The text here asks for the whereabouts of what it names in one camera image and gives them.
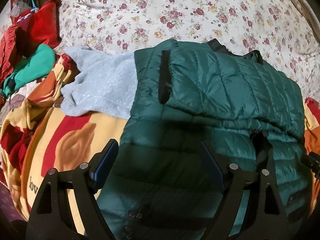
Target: green garment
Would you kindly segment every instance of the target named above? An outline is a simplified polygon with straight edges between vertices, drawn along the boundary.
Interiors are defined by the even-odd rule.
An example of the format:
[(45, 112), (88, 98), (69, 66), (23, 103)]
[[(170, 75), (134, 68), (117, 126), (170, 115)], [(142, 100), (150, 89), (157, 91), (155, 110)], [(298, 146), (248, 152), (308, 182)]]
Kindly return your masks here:
[(29, 82), (46, 77), (52, 70), (55, 60), (54, 51), (48, 45), (40, 44), (36, 52), (20, 61), (4, 80), (4, 94), (8, 97)]
[[(162, 105), (158, 88), (164, 50), (170, 51), (172, 92)], [(205, 139), (229, 163), (255, 171), (253, 130), (268, 131), (291, 235), (299, 230), (308, 209), (296, 211), (310, 205), (312, 185), (310, 170), (300, 162), (301, 91), (284, 73), (256, 60), (214, 52), (206, 43), (175, 40), (135, 52), (138, 87), (131, 117), (97, 200), (118, 240), (124, 225), (132, 228), (135, 239), (200, 239), (204, 230), (147, 227), (129, 218), (128, 211), (150, 205), (167, 216), (212, 218), (222, 196), (202, 164), (199, 143)], [(232, 234), (241, 228), (248, 195), (244, 192)]]

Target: teal fabric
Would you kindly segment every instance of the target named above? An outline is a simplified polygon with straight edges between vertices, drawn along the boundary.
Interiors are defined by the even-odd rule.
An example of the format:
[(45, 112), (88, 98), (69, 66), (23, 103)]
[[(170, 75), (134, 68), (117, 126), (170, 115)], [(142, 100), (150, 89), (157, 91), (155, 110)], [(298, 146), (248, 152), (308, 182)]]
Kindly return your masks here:
[[(170, 50), (172, 94), (158, 101), (161, 51)], [(308, 187), (311, 173), (300, 163), (304, 153), (304, 109), (298, 85), (255, 57), (216, 53), (206, 44), (167, 40), (135, 52), (138, 88), (121, 136), (119, 156), (98, 198), (111, 231), (133, 228), (137, 240), (200, 239), (201, 231), (149, 228), (129, 219), (129, 210), (152, 210), (181, 217), (212, 218), (221, 200), (198, 155), (201, 140), (242, 169), (255, 170), (252, 130), (268, 131), (276, 179), (286, 213), (310, 201), (309, 194), (288, 203)], [(240, 230), (248, 192), (231, 234)], [(303, 220), (290, 225), (295, 234)]]
[[(36, 52), (31, 57), (20, 61), (13, 72), (4, 80), (4, 94), (8, 97), (29, 82), (46, 77), (52, 70), (54, 62), (54, 51), (48, 45), (40, 44)], [(15, 81), (13, 89), (8, 86), (10, 79)]]

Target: beige fabric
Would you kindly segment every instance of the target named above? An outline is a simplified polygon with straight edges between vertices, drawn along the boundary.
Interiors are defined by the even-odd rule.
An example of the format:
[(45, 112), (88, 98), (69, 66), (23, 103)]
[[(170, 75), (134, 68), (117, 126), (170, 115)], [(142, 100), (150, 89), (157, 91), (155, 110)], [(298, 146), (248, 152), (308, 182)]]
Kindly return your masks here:
[(297, 10), (308, 20), (315, 37), (320, 41), (320, 22), (306, 0), (291, 0)]

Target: plastic bag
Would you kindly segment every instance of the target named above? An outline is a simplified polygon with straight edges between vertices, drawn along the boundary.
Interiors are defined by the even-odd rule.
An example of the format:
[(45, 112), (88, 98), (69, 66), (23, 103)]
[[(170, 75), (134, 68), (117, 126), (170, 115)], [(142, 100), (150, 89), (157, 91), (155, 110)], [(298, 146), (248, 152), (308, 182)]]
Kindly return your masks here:
[(25, 12), (26, 10), (30, 10), (31, 7), (23, 2), (23, 0), (15, 0), (13, 2), (13, 8), (10, 12), (12, 17), (18, 17), (19, 14)]

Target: green puffer jacket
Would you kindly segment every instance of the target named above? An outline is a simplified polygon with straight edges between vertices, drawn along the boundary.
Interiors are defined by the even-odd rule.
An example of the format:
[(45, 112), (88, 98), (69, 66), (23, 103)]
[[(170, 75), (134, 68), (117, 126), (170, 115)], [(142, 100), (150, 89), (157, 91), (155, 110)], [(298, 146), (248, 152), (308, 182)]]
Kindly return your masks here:
[[(164, 50), (170, 51), (172, 91), (163, 105), (158, 89)], [(98, 198), (117, 239), (124, 239), (128, 230), (136, 240), (200, 239), (205, 228), (154, 228), (128, 217), (128, 212), (149, 205), (166, 216), (212, 218), (222, 196), (200, 160), (199, 143), (206, 139), (230, 163), (255, 171), (252, 130), (268, 131), (279, 193), (291, 234), (297, 232), (310, 206), (312, 182), (300, 163), (302, 96), (284, 73), (256, 61), (214, 52), (207, 43), (175, 40), (135, 52), (138, 88), (131, 117)], [(244, 192), (232, 234), (240, 230), (248, 196)]]

